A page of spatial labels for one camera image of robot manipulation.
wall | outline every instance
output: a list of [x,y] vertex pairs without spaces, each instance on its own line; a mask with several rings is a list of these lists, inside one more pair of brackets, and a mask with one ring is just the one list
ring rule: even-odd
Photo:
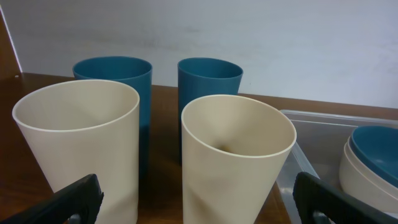
[[396,0],[0,0],[24,72],[72,76],[79,60],[243,67],[241,93],[398,108]]

stacked bowl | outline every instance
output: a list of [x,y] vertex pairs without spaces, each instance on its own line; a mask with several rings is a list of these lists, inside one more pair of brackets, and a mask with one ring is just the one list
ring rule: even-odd
[[345,144],[339,177],[347,194],[382,212],[398,213],[398,129],[356,128]]

wooden surface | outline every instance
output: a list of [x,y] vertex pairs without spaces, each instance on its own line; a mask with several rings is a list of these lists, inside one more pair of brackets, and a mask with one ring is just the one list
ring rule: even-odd
[[[36,163],[11,110],[24,95],[73,78],[24,74],[0,82],[0,220],[35,205],[52,191]],[[398,119],[398,110],[268,96],[251,98],[277,109]],[[182,223],[182,173],[178,165],[177,89],[152,87],[149,173],[139,186],[138,223]],[[256,223],[290,223],[276,185]]]
[[0,80],[19,75],[19,66],[14,55],[6,24],[0,11]]

cup rim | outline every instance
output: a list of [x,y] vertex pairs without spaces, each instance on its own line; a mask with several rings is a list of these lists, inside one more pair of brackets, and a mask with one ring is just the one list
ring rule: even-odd
[[[276,152],[276,153],[272,153],[272,154],[268,154],[268,155],[263,155],[263,156],[246,156],[246,155],[240,155],[240,154],[235,154],[235,153],[231,153],[231,152],[222,151],[222,150],[220,150],[220,149],[217,149],[217,148],[215,148],[215,147],[213,147],[213,146],[210,146],[210,145],[204,143],[203,141],[199,140],[196,136],[194,136],[194,135],[189,131],[189,129],[188,129],[187,126],[185,125],[185,122],[184,122],[184,120],[183,120],[184,112],[185,112],[185,110],[188,108],[188,106],[189,106],[191,103],[194,103],[194,102],[197,101],[197,100],[204,99],[204,98],[211,98],[211,97],[220,97],[220,96],[233,97],[233,98],[243,98],[243,99],[245,99],[245,100],[254,101],[254,102],[256,102],[256,103],[260,103],[260,104],[262,104],[262,105],[264,105],[264,106],[266,106],[266,107],[268,107],[268,108],[270,108],[270,109],[272,109],[272,110],[278,112],[280,115],[282,115],[283,118],[285,118],[286,121],[289,122],[291,128],[293,128],[293,130],[294,130],[294,138],[293,138],[292,143],[290,143],[290,145],[289,145],[286,149],[281,150],[281,151]],[[228,156],[240,157],[240,158],[262,159],[262,158],[268,158],[268,157],[278,156],[278,155],[280,155],[280,154],[283,154],[283,153],[289,151],[289,150],[293,147],[293,145],[295,144],[296,139],[297,139],[297,132],[296,132],[296,129],[294,128],[293,123],[292,123],[291,120],[288,119],[288,117],[286,117],[286,115],[284,115],[282,112],[280,112],[279,110],[277,110],[277,109],[274,108],[273,106],[270,106],[270,105],[268,105],[268,104],[266,104],[266,103],[263,103],[263,102],[261,102],[261,101],[254,100],[254,99],[252,99],[252,98],[248,98],[248,97],[244,97],[244,96],[238,96],[238,95],[217,94],[217,95],[202,96],[202,97],[199,97],[199,98],[196,98],[196,99],[192,100],[191,102],[189,102],[189,103],[184,107],[184,109],[183,109],[182,112],[181,112],[181,124],[183,125],[183,127],[185,128],[185,130],[187,130],[187,133],[188,133],[189,135],[191,135],[191,137],[193,137],[196,141],[198,141],[198,142],[199,142],[200,144],[202,144],[203,146],[206,146],[207,148],[212,149],[213,151],[220,152],[220,153],[226,154],[226,155],[228,155]]]
[[[237,67],[240,69],[241,73],[240,73],[239,75],[236,75],[236,76],[233,76],[233,77],[228,77],[228,78],[214,78],[214,77],[204,77],[204,76],[201,76],[201,75],[196,75],[196,74],[194,74],[194,73],[192,73],[192,72],[186,71],[185,69],[181,68],[181,66],[180,66],[180,63],[181,63],[181,62],[183,62],[183,61],[185,61],[185,60],[190,60],[190,59],[212,59],[212,60],[217,60],[217,61],[220,61],[220,62],[230,63],[230,64],[232,64],[232,65],[234,65],[234,66],[237,66]],[[181,61],[178,62],[177,68],[178,68],[179,70],[181,70],[181,71],[183,71],[183,72],[189,74],[189,75],[194,76],[194,77],[208,78],[208,79],[214,79],[214,80],[228,80],[228,79],[238,78],[238,77],[241,77],[241,76],[243,75],[243,69],[242,69],[239,65],[236,65],[235,63],[232,63],[232,62],[229,62],[229,61],[225,61],[225,60],[222,60],[222,59],[218,59],[218,58],[209,58],[209,57],[191,57],[191,58],[182,59]]]
[[[31,97],[32,95],[34,95],[34,94],[36,94],[36,93],[38,93],[38,92],[44,91],[44,90],[49,89],[49,88],[55,88],[55,87],[60,86],[60,85],[67,85],[67,84],[77,83],[77,82],[110,82],[110,83],[114,83],[114,84],[121,85],[121,86],[124,86],[124,87],[128,87],[128,88],[132,89],[132,90],[134,91],[134,93],[137,95],[137,103],[136,103],[136,104],[132,107],[132,109],[129,110],[126,114],[124,114],[124,115],[122,115],[122,116],[120,116],[120,117],[118,117],[118,118],[116,118],[116,119],[114,119],[114,120],[112,120],[112,121],[108,121],[108,122],[106,122],[106,123],[99,124],[99,125],[96,125],[96,126],[87,127],[87,128],[68,129],[68,130],[43,129],[43,128],[36,128],[36,127],[30,126],[30,125],[28,125],[28,124],[23,123],[22,121],[20,121],[20,120],[18,119],[18,117],[17,117],[17,115],[16,115],[16,110],[17,110],[18,106],[19,106],[24,100],[26,100],[27,98]],[[109,124],[112,124],[112,123],[115,123],[115,122],[119,121],[120,119],[123,119],[123,118],[126,117],[127,115],[131,114],[131,113],[138,107],[140,100],[141,100],[141,99],[140,99],[140,97],[139,97],[139,94],[138,94],[137,90],[135,90],[133,87],[131,87],[131,86],[127,85],[127,84],[121,83],[121,82],[116,82],[116,81],[112,81],[112,80],[99,80],[99,79],[72,80],[72,81],[61,82],[61,83],[57,83],[57,84],[54,84],[54,85],[45,86],[45,87],[43,87],[43,88],[40,88],[40,89],[38,89],[38,90],[35,90],[35,91],[33,91],[32,93],[29,93],[28,95],[22,97],[22,98],[14,105],[14,107],[13,107],[13,109],[12,109],[12,118],[14,118],[14,121],[16,121],[17,124],[19,124],[19,125],[21,125],[21,126],[23,126],[23,127],[25,127],[25,128],[33,129],[33,130],[36,130],[36,131],[43,131],[43,132],[48,132],[48,133],[72,133],[72,132],[79,132],[79,131],[87,131],[87,130],[91,130],[91,129],[95,129],[95,128],[100,128],[100,127],[103,127],[103,126],[107,126],[107,125],[109,125]]]
[[144,60],[144,59],[141,59],[141,58],[130,57],[130,56],[99,56],[99,57],[86,58],[86,59],[81,60],[81,61],[77,62],[76,64],[74,64],[74,66],[72,67],[72,72],[73,72],[73,74],[76,73],[77,75],[79,75],[79,76],[81,76],[81,77],[89,78],[89,79],[100,79],[100,78],[88,77],[88,76],[86,76],[86,75],[82,75],[82,74],[80,74],[80,73],[78,73],[78,72],[75,71],[75,67],[76,67],[77,65],[79,65],[79,64],[81,64],[81,63],[83,63],[83,62],[86,62],[86,61],[88,61],[88,60],[100,59],[100,58],[128,58],[128,59],[140,60],[140,61],[145,62],[145,63],[148,63],[148,64],[150,65],[150,70],[149,70],[148,72],[146,72],[146,73],[141,74],[141,75],[137,75],[137,76],[135,76],[135,77],[129,77],[129,78],[113,78],[113,79],[106,79],[106,80],[122,82],[122,81],[125,81],[125,80],[140,78],[140,77],[143,77],[143,76],[145,76],[145,75],[150,74],[150,73],[152,72],[152,70],[154,69],[154,67],[152,66],[151,63],[149,63],[148,61],[146,61],[146,60]]

plastic cup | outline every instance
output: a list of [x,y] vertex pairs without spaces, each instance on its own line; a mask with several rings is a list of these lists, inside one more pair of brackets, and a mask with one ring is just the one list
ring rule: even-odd
[[98,176],[104,200],[96,223],[137,220],[139,102],[123,83],[80,80],[34,91],[12,110],[54,192]]
[[78,62],[73,67],[77,80],[104,79],[127,84],[137,90],[139,108],[139,175],[144,176],[149,160],[150,101],[152,65],[139,58],[110,56]]
[[275,108],[233,95],[182,111],[183,222],[254,223],[296,140]]
[[178,131],[181,163],[181,112],[192,100],[208,95],[237,95],[243,70],[214,58],[187,58],[178,63]]

